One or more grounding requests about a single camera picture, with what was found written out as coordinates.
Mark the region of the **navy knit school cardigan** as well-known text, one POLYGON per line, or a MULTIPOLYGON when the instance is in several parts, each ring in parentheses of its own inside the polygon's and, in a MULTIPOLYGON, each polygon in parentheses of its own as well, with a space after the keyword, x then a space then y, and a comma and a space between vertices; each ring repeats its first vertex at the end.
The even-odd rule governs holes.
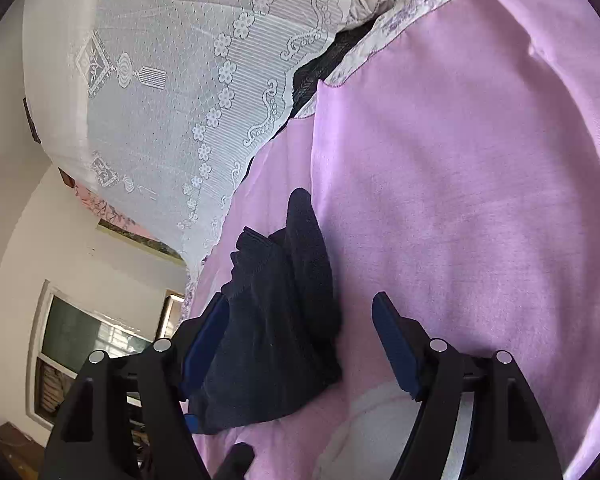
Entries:
POLYGON ((230 258, 230 281, 220 291, 228 326, 188 399, 194 434, 294 414, 342 377, 342 314, 309 192, 291 192, 283 229, 243 229, 230 258))

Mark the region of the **pink floral quilt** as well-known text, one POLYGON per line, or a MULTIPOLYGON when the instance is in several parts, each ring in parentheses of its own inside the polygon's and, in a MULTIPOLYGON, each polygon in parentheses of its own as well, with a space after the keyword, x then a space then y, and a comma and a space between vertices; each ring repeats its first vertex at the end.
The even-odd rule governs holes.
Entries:
POLYGON ((152 237, 148 231, 139 226, 135 221, 117 211, 117 209, 109 205, 106 200, 103 200, 82 184, 76 183, 74 185, 74 192, 82 205, 91 211, 94 216, 99 218, 99 220, 104 220, 116 228, 122 229, 133 235, 142 236, 148 240, 155 240, 155 237, 152 237))

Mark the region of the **green patterned board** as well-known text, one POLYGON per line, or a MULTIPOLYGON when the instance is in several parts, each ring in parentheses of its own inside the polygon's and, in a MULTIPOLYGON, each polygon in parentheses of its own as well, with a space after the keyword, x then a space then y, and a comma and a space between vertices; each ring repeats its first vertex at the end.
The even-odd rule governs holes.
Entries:
POLYGON ((121 236, 129 242, 140 244, 140 246, 142 246, 143 248, 153 250, 154 252, 158 252, 160 255, 163 255, 165 257, 170 257, 174 260, 183 261, 178 252, 176 252, 167 244, 163 244, 163 242, 160 242, 160 240, 154 240, 153 238, 149 238, 140 234, 129 232, 125 229, 118 228, 117 226, 114 226, 112 223, 107 222, 106 220, 100 220, 98 222, 98 226, 101 229, 107 231, 109 234, 116 234, 117 236, 121 236))

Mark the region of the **pink satin bedspread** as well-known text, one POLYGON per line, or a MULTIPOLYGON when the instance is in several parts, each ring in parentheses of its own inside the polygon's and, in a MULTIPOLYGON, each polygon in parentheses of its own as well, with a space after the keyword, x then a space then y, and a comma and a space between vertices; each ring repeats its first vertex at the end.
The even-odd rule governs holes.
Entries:
POLYGON ((588 0, 451 0, 397 32, 257 154, 194 299, 245 228, 306 188, 343 312, 340 384, 276 422, 198 437, 253 479, 385 479, 413 426, 372 323, 385 292, 457 350, 517 360, 564 475, 600 454, 600 18, 588 0))

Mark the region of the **window with white frame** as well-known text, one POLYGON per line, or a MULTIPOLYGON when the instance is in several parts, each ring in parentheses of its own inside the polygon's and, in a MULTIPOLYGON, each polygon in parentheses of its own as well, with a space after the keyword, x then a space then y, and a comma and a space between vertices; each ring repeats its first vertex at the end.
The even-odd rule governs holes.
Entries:
POLYGON ((149 340, 109 316, 86 310, 50 281, 42 285, 29 339, 26 413, 50 430, 71 383, 95 350, 110 358, 142 352, 149 340))

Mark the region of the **white lace cover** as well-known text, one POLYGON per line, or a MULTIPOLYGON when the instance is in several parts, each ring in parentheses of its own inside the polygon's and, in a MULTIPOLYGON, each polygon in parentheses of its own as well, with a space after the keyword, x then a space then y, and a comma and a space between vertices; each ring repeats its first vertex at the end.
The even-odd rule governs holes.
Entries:
POLYGON ((24 0, 46 155, 198 269, 352 0, 24 0))

